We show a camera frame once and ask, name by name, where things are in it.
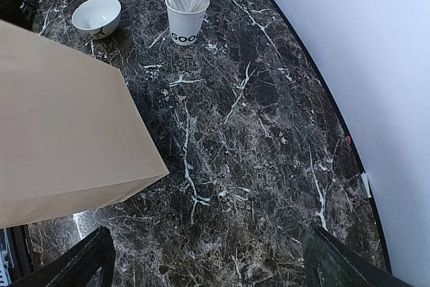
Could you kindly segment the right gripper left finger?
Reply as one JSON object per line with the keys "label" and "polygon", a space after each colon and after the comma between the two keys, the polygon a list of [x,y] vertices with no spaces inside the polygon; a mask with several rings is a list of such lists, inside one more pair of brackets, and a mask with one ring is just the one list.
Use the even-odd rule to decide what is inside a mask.
{"label": "right gripper left finger", "polygon": [[54,262],[12,286],[111,286],[116,251],[110,230],[99,227]]}

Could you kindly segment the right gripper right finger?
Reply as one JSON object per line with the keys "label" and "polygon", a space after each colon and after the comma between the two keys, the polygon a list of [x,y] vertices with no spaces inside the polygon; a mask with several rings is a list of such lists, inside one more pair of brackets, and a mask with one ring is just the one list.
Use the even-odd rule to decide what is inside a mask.
{"label": "right gripper right finger", "polygon": [[308,286],[408,286],[368,263],[321,226],[306,231],[302,249]]}

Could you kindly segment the brown paper bag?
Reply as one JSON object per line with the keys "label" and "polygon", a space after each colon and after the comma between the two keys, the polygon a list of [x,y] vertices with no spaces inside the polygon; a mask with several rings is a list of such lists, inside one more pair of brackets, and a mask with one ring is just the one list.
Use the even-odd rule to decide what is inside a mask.
{"label": "brown paper bag", "polygon": [[168,174],[119,69],[1,23],[1,227],[123,202]]}

